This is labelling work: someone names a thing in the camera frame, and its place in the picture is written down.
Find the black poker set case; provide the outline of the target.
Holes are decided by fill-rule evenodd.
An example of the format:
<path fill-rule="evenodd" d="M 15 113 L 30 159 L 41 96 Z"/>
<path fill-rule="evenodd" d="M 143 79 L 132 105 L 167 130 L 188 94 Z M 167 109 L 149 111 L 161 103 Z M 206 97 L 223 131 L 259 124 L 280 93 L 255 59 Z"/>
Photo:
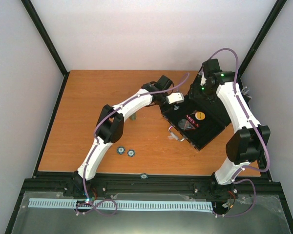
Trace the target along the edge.
<path fill-rule="evenodd" d="M 160 107 L 163 117 L 196 150 L 202 150 L 231 123 L 219 98 L 203 97 L 198 74 L 184 101 Z"/>

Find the triangular all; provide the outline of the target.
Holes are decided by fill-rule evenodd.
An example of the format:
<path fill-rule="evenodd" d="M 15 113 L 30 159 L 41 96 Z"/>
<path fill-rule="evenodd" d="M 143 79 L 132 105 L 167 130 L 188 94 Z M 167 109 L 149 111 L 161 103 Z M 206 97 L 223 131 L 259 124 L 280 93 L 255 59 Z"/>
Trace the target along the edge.
<path fill-rule="evenodd" d="M 187 131 L 187 130 L 195 130 L 198 128 L 197 123 L 195 121 L 189 121 L 187 119 L 182 119 L 178 122 L 178 126 L 180 129 Z"/>

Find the white dealer button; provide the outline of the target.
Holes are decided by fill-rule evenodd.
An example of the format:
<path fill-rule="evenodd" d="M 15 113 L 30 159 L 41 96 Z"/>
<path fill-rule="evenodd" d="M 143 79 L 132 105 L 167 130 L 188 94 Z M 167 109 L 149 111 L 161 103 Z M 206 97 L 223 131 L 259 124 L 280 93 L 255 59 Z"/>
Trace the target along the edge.
<path fill-rule="evenodd" d="M 195 113 L 195 118 L 196 118 L 197 120 L 204 120 L 204 119 L 206 118 L 206 115 L 205 115 L 205 113 L 203 113 L 203 112 L 197 111 L 197 112 Z"/>

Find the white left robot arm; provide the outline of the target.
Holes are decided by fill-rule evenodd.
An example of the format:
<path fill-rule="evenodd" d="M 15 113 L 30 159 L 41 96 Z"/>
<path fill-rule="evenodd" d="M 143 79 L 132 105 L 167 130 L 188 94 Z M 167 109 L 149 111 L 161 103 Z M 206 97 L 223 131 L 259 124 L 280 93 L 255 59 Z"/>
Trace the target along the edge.
<path fill-rule="evenodd" d="M 168 92 L 178 89 L 188 78 L 189 73 L 185 73 L 182 81 L 171 87 L 172 80 L 166 76 L 161 76 L 157 82 L 143 84 L 134 95 L 119 104 L 105 105 L 102 108 L 94 130 L 91 148 L 83 163 L 72 176 L 75 184 L 74 189 L 79 195 L 87 196 L 91 193 L 92 184 L 89 181 L 94 178 L 97 168 L 108 149 L 122 137 L 125 121 L 134 113 L 152 103 L 160 107 L 167 107 L 183 102 L 183 94 L 180 92 L 169 94 Z"/>

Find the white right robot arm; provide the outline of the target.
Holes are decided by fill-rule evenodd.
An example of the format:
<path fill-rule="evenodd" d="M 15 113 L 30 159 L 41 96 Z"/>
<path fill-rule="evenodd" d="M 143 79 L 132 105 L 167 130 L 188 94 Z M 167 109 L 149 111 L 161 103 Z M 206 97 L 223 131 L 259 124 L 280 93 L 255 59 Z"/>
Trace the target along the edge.
<path fill-rule="evenodd" d="M 216 58 L 203 62 L 201 91 L 205 97 L 217 97 L 231 120 L 234 135 L 226 144 L 227 158 L 214 176 L 219 185 L 229 185 L 261 155 L 266 158 L 266 172 L 270 167 L 267 143 L 271 134 L 253 115 L 243 98 L 235 72 L 222 71 Z"/>

